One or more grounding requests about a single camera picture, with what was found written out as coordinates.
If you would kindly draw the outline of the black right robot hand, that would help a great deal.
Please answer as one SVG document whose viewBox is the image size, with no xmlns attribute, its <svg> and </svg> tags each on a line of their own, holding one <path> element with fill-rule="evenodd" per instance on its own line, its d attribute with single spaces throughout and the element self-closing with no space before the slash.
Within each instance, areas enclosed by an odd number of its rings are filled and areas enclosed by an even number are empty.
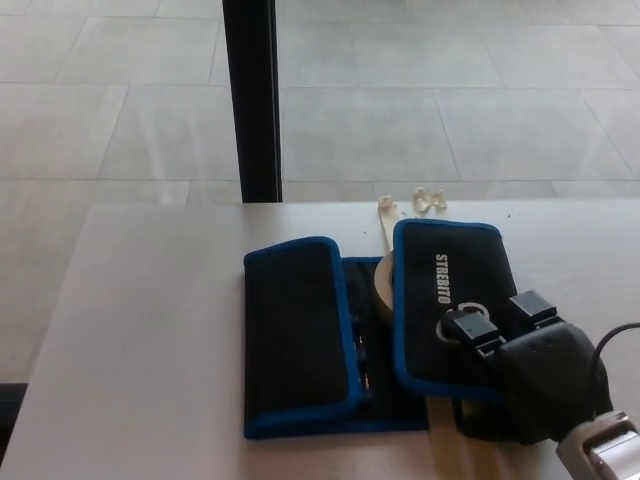
<svg viewBox="0 0 640 480">
<path fill-rule="evenodd" d="M 491 320 L 457 310 L 441 319 L 463 348 L 463 370 L 488 384 L 494 400 L 455 400 L 458 430 L 490 442 L 560 441 L 612 411 L 603 361 L 585 332 L 536 291 L 509 298 Z"/>
</svg>

